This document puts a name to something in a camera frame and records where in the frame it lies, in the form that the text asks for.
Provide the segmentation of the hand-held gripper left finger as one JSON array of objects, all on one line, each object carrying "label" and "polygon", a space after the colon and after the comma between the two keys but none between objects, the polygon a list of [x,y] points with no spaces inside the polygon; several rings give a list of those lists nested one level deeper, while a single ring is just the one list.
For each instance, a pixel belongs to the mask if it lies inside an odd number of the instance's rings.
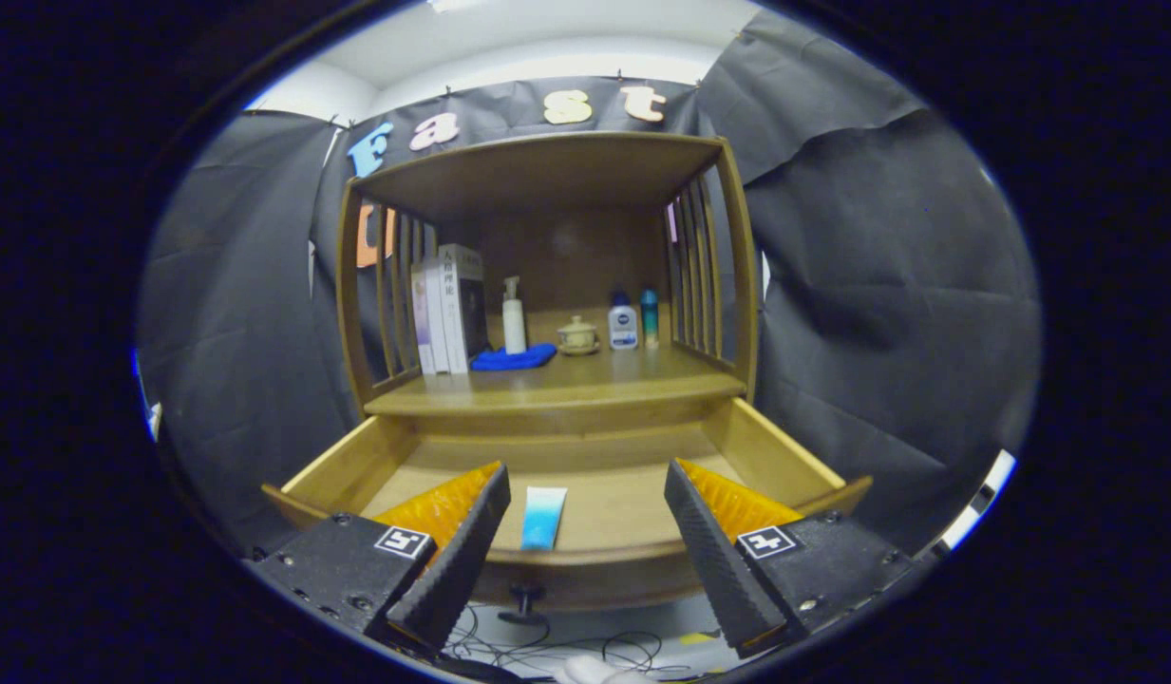
[{"label": "hand-held gripper left finger", "polygon": [[333,512],[255,562],[311,613],[368,639],[440,654],[511,506],[491,461],[378,517]]}]

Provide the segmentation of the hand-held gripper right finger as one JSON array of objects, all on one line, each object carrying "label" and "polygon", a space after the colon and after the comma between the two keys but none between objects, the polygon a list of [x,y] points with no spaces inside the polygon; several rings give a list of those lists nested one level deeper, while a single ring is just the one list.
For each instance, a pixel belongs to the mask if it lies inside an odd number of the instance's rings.
[{"label": "hand-held gripper right finger", "polygon": [[918,562],[840,509],[799,512],[682,459],[665,502],[740,657],[833,632],[915,584]]}]

